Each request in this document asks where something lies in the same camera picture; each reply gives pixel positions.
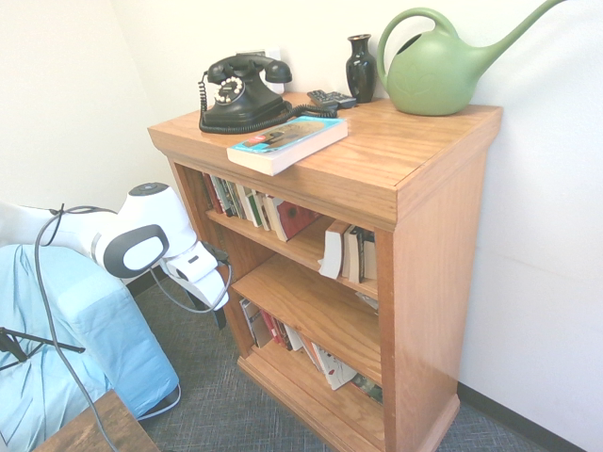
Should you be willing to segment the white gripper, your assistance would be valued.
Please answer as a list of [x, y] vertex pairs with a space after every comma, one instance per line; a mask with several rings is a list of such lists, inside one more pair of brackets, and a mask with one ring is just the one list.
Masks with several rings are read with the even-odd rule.
[[228, 302], [226, 283], [218, 272], [217, 259], [197, 242], [189, 250], [164, 259], [164, 271], [184, 289], [199, 312], [213, 307], [213, 316], [219, 330], [227, 325], [222, 307]]

